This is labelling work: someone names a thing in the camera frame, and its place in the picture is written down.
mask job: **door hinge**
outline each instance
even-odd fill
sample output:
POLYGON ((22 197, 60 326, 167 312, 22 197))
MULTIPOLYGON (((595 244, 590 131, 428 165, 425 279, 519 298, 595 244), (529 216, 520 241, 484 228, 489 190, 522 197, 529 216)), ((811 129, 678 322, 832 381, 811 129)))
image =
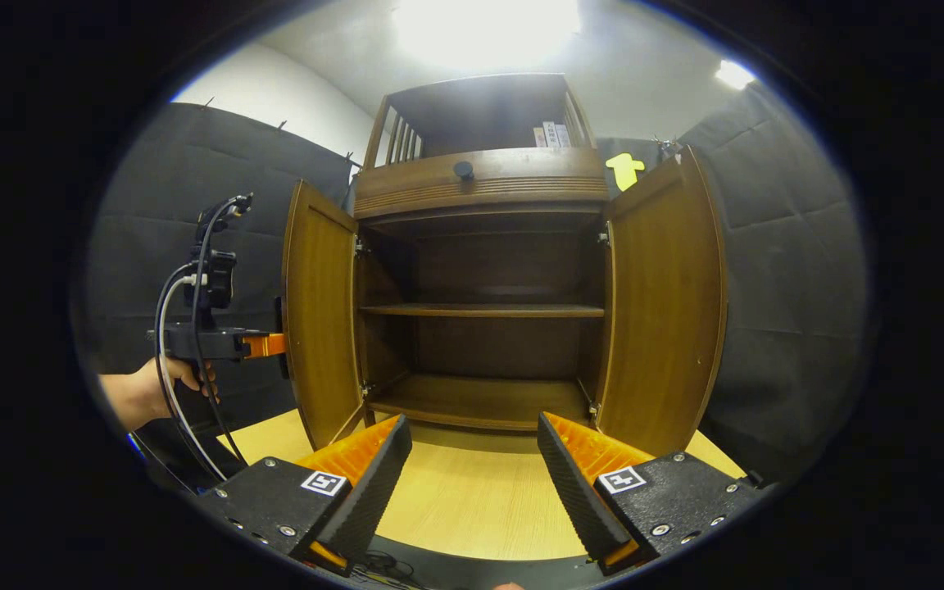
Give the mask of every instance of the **door hinge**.
POLYGON ((603 225, 603 231, 596 236, 596 242, 602 243, 603 246, 610 247, 610 221, 607 221, 606 225, 603 225))
POLYGON ((588 404, 588 422, 595 429, 596 426, 599 426, 600 423, 600 404, 591 403, 588 404))
POLYGON ((362 239, 356 236, 356 250, 352 255, 359 256, 360 254, 370 254, 370 252, 370 246, 367 246, 366 243, 363 243, 362 239))

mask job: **book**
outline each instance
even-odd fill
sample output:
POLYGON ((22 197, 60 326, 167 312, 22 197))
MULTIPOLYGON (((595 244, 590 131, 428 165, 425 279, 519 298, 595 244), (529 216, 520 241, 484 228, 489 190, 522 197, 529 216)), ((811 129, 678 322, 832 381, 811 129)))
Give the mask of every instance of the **book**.
POLYGON ((559 147, 570 147, 570 135, 566 133, 566 125, 557 123, 556 135, 559 138, 559 147))
POLYGON ((544 141, 548 147, 559 147, 559 135, 556 134, 556 123, 546 120, 543 123, 544 141))

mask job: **open cabinet door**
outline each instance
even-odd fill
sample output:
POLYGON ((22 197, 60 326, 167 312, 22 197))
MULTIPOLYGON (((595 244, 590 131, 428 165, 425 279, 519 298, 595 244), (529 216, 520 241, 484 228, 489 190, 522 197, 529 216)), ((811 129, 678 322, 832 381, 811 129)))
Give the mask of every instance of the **open cabinet door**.
POLYGON ((353 337, 356 222, 311 184, 293 190, 282 256, 286 363, 312 448, 362 417, 353 337))
POLYGON ((610 272, 598 427, 653 456, 682 451, 719 368, 727 284, 719 218, 684 148, 607 206, 610 272))

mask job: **ceiling light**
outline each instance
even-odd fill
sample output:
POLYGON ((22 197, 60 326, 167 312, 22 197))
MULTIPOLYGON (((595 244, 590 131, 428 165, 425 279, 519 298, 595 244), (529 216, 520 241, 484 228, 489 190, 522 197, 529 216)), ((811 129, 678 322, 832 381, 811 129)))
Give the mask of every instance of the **ceiling light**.
POLYGON ((537 65, 581 30, 575 0, 404 0, 393 18, 409 53, 462 70, 537 65))
POLYGON ((716 78, 719 78, 720 81, 735 90, 744 89, 746 84, 756 79, 756 77, 749 74, 749 71, 745 70, 744 67, 727 60, 720 61, 719 70, 716 71, 716 78))

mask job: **cabinet knob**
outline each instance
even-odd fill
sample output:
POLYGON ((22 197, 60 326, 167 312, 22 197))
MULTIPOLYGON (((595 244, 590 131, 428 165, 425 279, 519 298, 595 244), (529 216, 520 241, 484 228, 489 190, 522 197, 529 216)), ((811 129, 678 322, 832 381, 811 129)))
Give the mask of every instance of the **cabinet knob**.
POLYGON ((454 175, 462 180, 472 180, 472 164, 468 161, 458 161, 454 164, 454 175))

